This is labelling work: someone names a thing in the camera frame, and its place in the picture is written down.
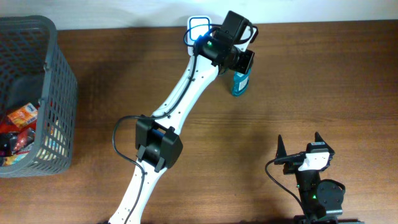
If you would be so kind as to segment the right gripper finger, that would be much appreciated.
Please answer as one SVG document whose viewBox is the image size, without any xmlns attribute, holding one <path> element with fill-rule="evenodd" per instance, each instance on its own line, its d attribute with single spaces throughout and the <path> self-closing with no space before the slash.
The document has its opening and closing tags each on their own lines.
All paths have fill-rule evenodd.
<svg viewBox="0 0 398 224">
<path fill-rule="evenodd" d="M 315 132 L 315 142 L 325 142 L 318 132 Z"/>
<path fill-rule="evenodd" d="M 281 135 L 278 135 L 277 138 L 277 152 L 275 155 L 276 159 L 281 159 L 287 156 L 287 152 L 285 150 L 284 142 Z"/>
</svg>

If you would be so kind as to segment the blue mouthwash bottle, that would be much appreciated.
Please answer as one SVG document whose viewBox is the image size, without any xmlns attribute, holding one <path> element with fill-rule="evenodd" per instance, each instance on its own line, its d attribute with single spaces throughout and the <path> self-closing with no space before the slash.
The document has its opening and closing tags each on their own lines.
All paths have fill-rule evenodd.
<svg viewBox="0 0 398 224">
<path fill-rule="evenodd" d="M 231 94 L 233 96 L 238 97 L 245 93 L 248 88 L 250 74 L 251 70 L 249 70 L 246 74 L 234 72 L 233 87 L 231 90 Z"/>
</svg>

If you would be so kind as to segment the orange small snack box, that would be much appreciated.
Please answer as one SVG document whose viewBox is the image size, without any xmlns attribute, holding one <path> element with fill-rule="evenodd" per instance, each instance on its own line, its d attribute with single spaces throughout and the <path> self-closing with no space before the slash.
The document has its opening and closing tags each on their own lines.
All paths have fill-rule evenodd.
<svg viewBox="0 0 398 224">
<path fill-rule="evenodd" d="M 19 129 L 22 129 L 36 121 L 37 116 L 38 110 L 32 103 L 28 103 L 7 115 L 11 123 Z"/>
</svg>

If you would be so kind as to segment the dark red snack packet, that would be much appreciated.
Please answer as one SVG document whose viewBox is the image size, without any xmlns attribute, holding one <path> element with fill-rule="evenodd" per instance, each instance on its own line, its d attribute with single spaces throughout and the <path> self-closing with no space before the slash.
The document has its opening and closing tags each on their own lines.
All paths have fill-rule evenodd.
<svg viewBox="0 0 398 224">
<path fill-rule="evenodd" d="M 1 157 L 10 157 L 24 150 L 32 144 L 35 138 L 35 131 L 28 128 L 23 132 L 11 132 L 1 134 Z"/>
</svg>

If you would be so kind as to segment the yellow snack bag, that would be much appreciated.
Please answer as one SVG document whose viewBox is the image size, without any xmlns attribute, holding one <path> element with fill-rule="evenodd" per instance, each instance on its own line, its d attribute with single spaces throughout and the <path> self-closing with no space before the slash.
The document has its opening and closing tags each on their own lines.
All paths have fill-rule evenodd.
<svg viewBox="0 0 398 224">
<path fill-rule="evenodd" d="M 1 166 L 11 166 L 13 164 L 16 164 L 19 161 L 21 161 L 23 158 L 25 158 L 26 155 L 28 155 L 28 152 L 22 152 L 22 153 L 14 154 L 14 155 L 9 156 L 9 157 L 3 157 Z"/>
</svg>

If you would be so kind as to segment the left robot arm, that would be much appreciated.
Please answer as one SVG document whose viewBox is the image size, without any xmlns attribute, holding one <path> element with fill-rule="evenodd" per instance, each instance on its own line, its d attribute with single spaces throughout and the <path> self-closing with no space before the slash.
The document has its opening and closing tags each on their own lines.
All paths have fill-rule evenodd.
<svg viewBox="0 0 398 224">
<path fill-rule="evenodd" d="M 149 197 L 166 170 L 179 158 L 183 144 L 183 124 L 206 87 L 222 68 L 247 74 L 254 52 L 247 49 L 256 31 L 227 34 L 215 27 L 195 40 L 183 36 L 190 51 L 190 61 L 168 98 L 151 116 L 135 115 L 137 159 L 134 174 L 124 197 L 109 219 L 110 223 L 140 223 Z"/>
</svg>

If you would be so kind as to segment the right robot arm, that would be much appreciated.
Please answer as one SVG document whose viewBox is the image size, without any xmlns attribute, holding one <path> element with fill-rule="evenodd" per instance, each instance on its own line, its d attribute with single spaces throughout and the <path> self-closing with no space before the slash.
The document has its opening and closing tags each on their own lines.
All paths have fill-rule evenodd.
<svg viewBox="0 0 398 224">
<path fill-rule="evenodd" d="M 345 186 L 335 180 L 321 179 L 320 173 L 330 166 L 335 151 L 315 133 L 314 142 L 306 150 L 288 155 L 282 136 L 278 136 L 275 165 L 283 165 L 285 175 L 293 174 L 297 181 L 303 215 L 295 223 L 337 223 L 343 213 Z"/>
</svg>

